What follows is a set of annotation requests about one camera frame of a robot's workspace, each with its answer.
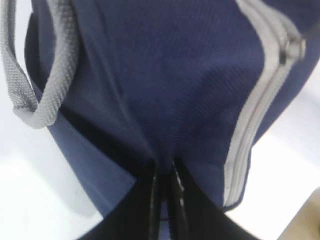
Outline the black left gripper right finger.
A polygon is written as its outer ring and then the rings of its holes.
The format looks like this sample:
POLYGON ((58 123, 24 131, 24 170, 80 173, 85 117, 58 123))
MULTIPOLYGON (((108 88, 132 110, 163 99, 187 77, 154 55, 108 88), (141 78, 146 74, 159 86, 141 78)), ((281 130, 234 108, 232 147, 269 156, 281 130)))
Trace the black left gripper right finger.
POLYGON ((173 240, 256 240, 229 219, 199 188, 180 159, 171 169, 173 240))

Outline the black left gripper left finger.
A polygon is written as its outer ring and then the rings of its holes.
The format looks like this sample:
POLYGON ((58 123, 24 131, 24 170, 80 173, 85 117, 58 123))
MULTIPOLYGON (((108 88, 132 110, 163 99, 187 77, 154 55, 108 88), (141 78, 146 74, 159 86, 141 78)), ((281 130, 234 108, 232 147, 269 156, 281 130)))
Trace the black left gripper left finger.
POLYGON ((150 160, 128 194, 83 240, 157 240, 160 228, 159 171, 150 160))

